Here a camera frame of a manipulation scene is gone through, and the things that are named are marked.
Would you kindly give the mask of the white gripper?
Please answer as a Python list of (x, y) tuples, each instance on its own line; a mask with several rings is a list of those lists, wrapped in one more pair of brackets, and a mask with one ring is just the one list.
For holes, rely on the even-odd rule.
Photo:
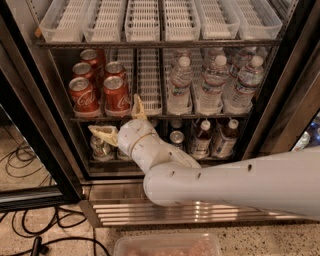
[(160, 137), (152, 124), (147, 121), (143, 102), (134, 95), (131, 111), (133, 120), (124, 124), (118, 133), (115, 126), (89, 125), (91, 133), (117, 147), (130, 157), (151, 157), (160, 150)]

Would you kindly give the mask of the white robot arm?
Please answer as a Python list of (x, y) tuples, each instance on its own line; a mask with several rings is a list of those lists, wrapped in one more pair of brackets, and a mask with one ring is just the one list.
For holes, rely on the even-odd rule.
[(121, 128), (91, 125), (89, 130), (131, 157), (144, 173), (144, 193), (157, 205), (221, 202), (320, 217), (319, 146), (203, 168), (159, 137), (139, 96), (132, 119)]

